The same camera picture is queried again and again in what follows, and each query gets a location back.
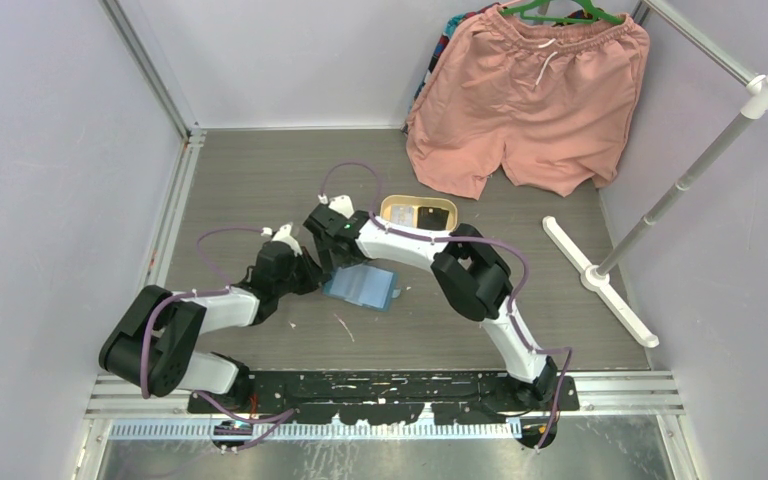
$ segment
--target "aluminum frame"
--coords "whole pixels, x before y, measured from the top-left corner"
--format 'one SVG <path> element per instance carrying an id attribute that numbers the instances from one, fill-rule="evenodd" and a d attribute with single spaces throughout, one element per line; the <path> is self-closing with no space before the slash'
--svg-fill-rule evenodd
<path id="1" fill-rule="evenodd" d="M 176 130 L 183 138 L 188 138 L 176 167 L 174 181 L 166 199 L 166 208 L 156 233 L 152 261 L 144 269 L 146 283 L 162 285 L 168 274 L 169 261 L 177 240 L 205 132 L 198 129 L 197 124 L 192 130 L 187 127 L 179 107 L 168 94 L 150 55 L 143 47 L 119 1 L 100 0 L 100 3 L 119 31 L 123 43 L 134 56 Z M 671 27 L 743 85 L 748 85 L 757 76 L 753 70 L 716 45 L 664 0 L 642 0 L 635 8 L 633 18 L 636 22 L 643 23 L 650 12 L 661 16 Z M 699 478 L 691 450 L 688 448 L 687 438 L 685 438 L 686 429 L 682 426 L 685 418 L 684 407 L 681 405 L 678 390 L 674 388 L 669 372 L 574 372 L 571 375 L 579 384 L 579 395 L 584 409 L 581 412 L 568 412 L 565 415 L 656 415 L 670 463 L 677 478 Z M 100 376 L 96 389 L 93 390 L 93 397 L 90 399 L 87 416 L 82 426 L 86 436 L 76 463 L 73 475 L 75 479 L 96 478 L 110 432 L 122 419 L 148 420 L 157 418 L 157 415 L 161 415 L 161 418 L 192 417 L 186 413 L 186 392 L 174 392 L 163 399 L 143 400 L 138 396 L 134 398 L 133 393 L 130 393 L 131 389 L 136 387 L 130 384 L 119 385 L 117 380 L 110 376 Z"/>

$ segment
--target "pink shorts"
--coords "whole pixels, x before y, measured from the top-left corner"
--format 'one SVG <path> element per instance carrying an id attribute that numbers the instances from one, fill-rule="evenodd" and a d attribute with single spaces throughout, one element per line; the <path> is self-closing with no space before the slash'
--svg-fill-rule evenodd
<path id="1" fill-rule="evenodd" d="M 499 168 L 516 185 L 567 196 L 617 174 L 649 36 L 628 15 L 529 26 L 492 8 L 465 21 L 408 116 L 420 182 L 478 199 Z"/>

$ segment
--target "white rack pole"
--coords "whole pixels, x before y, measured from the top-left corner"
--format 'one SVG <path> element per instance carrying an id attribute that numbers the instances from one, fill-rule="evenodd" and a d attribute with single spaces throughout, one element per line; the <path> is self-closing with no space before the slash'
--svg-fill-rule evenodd
<path id="1" fill-rule="evenodd" d="M 662 3 L 654 0 L 644 0 L 651 6 L 652 3 Z M 708 56 L 713 55 L 718 49 L 709 48 L 706 50 Z M 735 78 L 741 79 L 746 71 L 743 68 L 737 68 L 737 63 L 730 56 L 718 56 L 716 60 L 720 66 L 726 68 Z M 623 238 L 617 247 L 608 255 L 601 265 L 591 263 L 587 257 L 576 246 L 575 242 L 569 238 L 564 230 L 558 225 L 554 217 L 545 217 L 543 219 L 543 229 L 546 234 L 555 242 L 555 245 L 564 253 L 570 263 L 581 274 L 581 283 L 588 290 L 599 295 L 599 298 L 605 302 L 605 305 L 614 313 L 617 319 L 622 323 L 629 333 L 644 347 L 653 348 L 658 346 L 659 340 L 646 325 L 640 320 L 636 313 L 628 306 L 625 300 L 611 286 L 608 272 L 613 269 L 619 261 L 641 240 L 643 235 L 655 225 L 655 223 L 672 207 L 675 202 L 690 189 L 693 182 L 708 169 L 717 158 L 743 133 L 746 128 L 755 120 L 761 118 L 764 112 L 768 110 L 768 75 L 758 75 L 747 82 L 746 86 L 752 97 L 746 102 L 746 105 L 740 109 L 740 114 L 723 130 L 723 132 L 711 143 L 708 148 L 699 156 L 699 158 L 690 166 L 690 168 L 679 178 L 672 188 L 665 193 L 661 199 L 655 203 L 649 212 L 640 219 L 637 225 Z"/>
<path id="2" fill-rule="evenodd" d="M 593 276 L 596 281 L 607 276 L 617 264 L 631 250 L 634 245 L 640 241 L 644 234 L 667 213 L 670 207 L 684 194 L 690 190 L 693 182 L 708 169 L 725 150 L 737 140 L 737 137 L 749 127 L 755 120 L 761 118 L 764 112 L 768 110 L 768 75 L 759 75 L 747 85 L 747 90 L 752 94 L 752 98 L 746 102 L 746 105 L 740 109 L 740 113 L 725 130 L 717 136 L 716 139 L 702 152 L 702 155 L 693 162 L 693 165 L 687 169 L 684 175 L 679 178 L 672 188 L 670 188 L 655 206 L 644 215 L 637 225 L 623 238 L 607 258 L 594 271 Z"/>

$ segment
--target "clothes hanger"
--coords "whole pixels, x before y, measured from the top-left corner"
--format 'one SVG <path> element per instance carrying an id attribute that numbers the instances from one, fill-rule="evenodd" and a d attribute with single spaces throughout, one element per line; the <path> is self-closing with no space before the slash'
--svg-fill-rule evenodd
<path id="1" fill-rule="evenodd" d="M 623 20 L 619 17 L 615 17 L 614 15 L 611 15 L 610 13 L 603 12 L 602 10 L 599 10 L 596 8 L 596 6 L 593 5 L 593 2 L 590 0 L 572 0 L 573 2 L 577 3 L 579 6 L 581 6 L 582 10 L 589 13 L 590 15 L 593 15 L 593 19 L 584 19 L 584 18 L 556 18 L 556 17 L 535 17 L 530 15 L 525 15 L 525 12 L 535 9 L 541 5 L 545 5 L 549 3 L 552 0 L 535 0 L 527 5 L 522 5 L 520 7 L 513 7 L 508 8 L 510 5 L 514 5 L 516 3 L 519 3 L 517 1 L 515 2 L 508 2 L 502 5 L 502 15 L 513 15 L 515 13 L 519 13 L 519 17 L 523 20 L 548 20 L 551 22 L 560 22 L 560 23 L 593 23 L 595 20 L 605 20 L 607 22 L 613 23 L 614 25 L 619 25 L 623 23 Z"/>

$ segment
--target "gray floor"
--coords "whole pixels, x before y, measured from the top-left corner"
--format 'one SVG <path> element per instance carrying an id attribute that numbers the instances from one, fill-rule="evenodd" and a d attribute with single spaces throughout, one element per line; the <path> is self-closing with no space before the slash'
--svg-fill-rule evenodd
<path id="1" fill-rule="evenodd" d="M 576 369 L 648 367 L 643 349 L 607 307 L 580 285 L 575 269 L 541 227 L 543 216 L 554 215 L 586 255 L 603 258 L 610 241 L 590 182 L 561 198 L 515 187 L 499 170 L 487 182 L 481 200 L 462 199 L 417 182 L 404 145 L 404 136 L 396 130 L 209 133 L 167 288 L 221 287 L 222 281 L 196 255 L 194 243 L 201 233 L 233 225 L 275 228 L 288 221 L 301 226 L 316 206 L 325 172 L 340 161 L 362 160 L 381 173 L 385 196 L 449 198 L 457 205 L 461 222 L 525 252 L 531 277 L 518 305 L 541 346 L 573 346 Z M 348 194 L 356 208 L 367 208 L 374 189 L 369 173 L 346 167 L 332 176 L 328 194 Z M 303 228 L 299 237 L 312 249 L 313 240 Z M 262 241 L 250 233 L 226 233 L 204 245 L 223 270 L 239 279 Z M 511 256 L 503 256 L 518 279 L 521 267 Z M 411 287 L 387 313 L 318 293 L 285 297 L 262 325 L 205 335 L 199 348 L 231 355 L 258 369 L 503 368 L 488 336 L 478 324 L 451 310 L 433 277 L 406 266 L 380 265 L 397 271 L 401 285 Z"/>
<path id="2" fill-rule="evenodd" d="M 533 456 L 514 439 L 267 441 L 216 455 L 206 441 L 111 441 L 104 480 L 460 480 L 675 478 L 654 417 L 569 417 Z M 174 471 L 175 475 L 165 475 Z"/>

